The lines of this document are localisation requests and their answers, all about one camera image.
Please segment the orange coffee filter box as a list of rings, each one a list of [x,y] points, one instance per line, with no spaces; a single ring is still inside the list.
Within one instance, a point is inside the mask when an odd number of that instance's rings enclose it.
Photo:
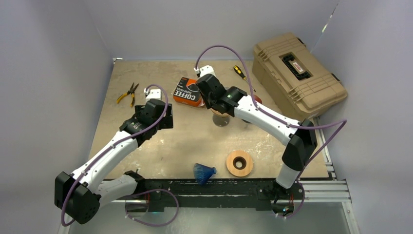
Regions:
[[[192,107],[202,107],[205,105],[194,79],[182,77],[172,95],[173,99],[178,103]]]

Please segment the grey glass carafe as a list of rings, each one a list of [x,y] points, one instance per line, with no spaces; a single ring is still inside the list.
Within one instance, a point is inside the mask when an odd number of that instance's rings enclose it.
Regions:
[[[227,114],[213,114],[212,121],[216,126],[225,127],[229,124],[230,117]]]

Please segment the red black coffee carafe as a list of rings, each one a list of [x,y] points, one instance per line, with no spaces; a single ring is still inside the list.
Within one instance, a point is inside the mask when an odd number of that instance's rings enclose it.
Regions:
[[[256,101],[256,102],[258,102],[258,103],[260,103],[260,104],[262,104],[263,102],[262,102],[262,100],[257,96],[257,95],[253,95],[253,97],[254,97],[254,100]]]

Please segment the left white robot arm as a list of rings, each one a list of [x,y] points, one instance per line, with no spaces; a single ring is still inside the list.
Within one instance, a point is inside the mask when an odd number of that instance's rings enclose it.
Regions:
[[[136,105],[134,114],[120,125],[104,148],[71,173],[61,172],[56,176],[54,204],[61,210],[61,225],[85,224],[100,207],[120,197],[142,198],[145,186],[139,182],[136,173],[109,182],[104,179],[158,131],[172,128],[172,104],[152,98],[144,105]]]

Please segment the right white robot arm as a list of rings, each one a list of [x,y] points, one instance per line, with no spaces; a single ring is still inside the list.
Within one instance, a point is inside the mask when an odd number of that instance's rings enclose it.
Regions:
[[[285,146],[282,167],[274,184],[274,194],[286,198],[318,146],[313,122],[285,117],[259,104],[235,86],[225,88],[213,74],[196,81],[206,107],[247,121],[272,135]]]

